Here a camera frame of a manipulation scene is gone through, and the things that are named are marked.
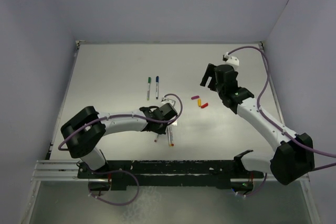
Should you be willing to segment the yellow marker pen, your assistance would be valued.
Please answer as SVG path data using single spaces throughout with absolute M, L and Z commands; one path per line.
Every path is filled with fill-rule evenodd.
M 166 136 L 167 136 L 167 141 L 168 141 L 168 146 L 172 147 L 172 140 L 171 140 L 171 129 L 170 126 L 166 128 Z

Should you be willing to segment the red marker pen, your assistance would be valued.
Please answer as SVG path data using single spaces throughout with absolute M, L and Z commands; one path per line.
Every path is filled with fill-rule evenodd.
M 173 147 L 174 146 L 174 138 L 173 138 L 173 131 L 172 131 L 171 125 L 169 127 L 169 131 L 170 131 L 170 146 Z

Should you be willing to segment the purple pen cap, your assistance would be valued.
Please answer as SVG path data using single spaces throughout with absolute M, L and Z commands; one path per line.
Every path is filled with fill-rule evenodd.
M 199 98 L 200 98 L 199 95 L 195 95 L 195 96 L 191 97 L 191 100 L 195 100 L 195 99 L 199 99 Z

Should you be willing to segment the blue marker pen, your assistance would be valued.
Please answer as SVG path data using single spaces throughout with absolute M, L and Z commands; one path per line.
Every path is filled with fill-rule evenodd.
M 159 99 L 159 82 L 156 81 L 155 83 L 155 98 L 158 100 Z

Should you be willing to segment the green marker pen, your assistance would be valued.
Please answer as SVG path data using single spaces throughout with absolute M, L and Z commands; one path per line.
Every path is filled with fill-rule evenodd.
M 151 86 L 151 82 L 149 81 L 147 85 L 147 92 L 146 92 L 147 101 L 150 99 L 150 86 Z

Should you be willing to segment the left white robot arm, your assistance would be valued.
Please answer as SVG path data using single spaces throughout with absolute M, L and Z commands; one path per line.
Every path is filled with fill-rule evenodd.
M 177 116 L 170 103 L 143 106 L 121 114 L 99 113 L 93 106 L 87 106 L 61 127 L 61 134 L 70 156 L 84 162 L 96 178 L 102 178 L 108 172 L 107 161 L 96 148 L 102 137 L 128 131 L 165 134 Z

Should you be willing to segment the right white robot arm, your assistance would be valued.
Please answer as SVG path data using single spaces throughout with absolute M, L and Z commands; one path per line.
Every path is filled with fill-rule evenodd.
M 246 177 L 251 172 L 271 173 L 283 185 L 315 168 L 312 138 L 295 131 L 276 121 L 258 103 L 254 95 L 240 87 L 238 73 L 230 65 L 208 64 L 201 80 L 201 86 L 207 86 L 217 92 L 223 105 L 246 120 L 268 142 L 274 151 L 273 157 L 262 156 L 254 151 L 246 151 L 235 157 L 234 173 Z

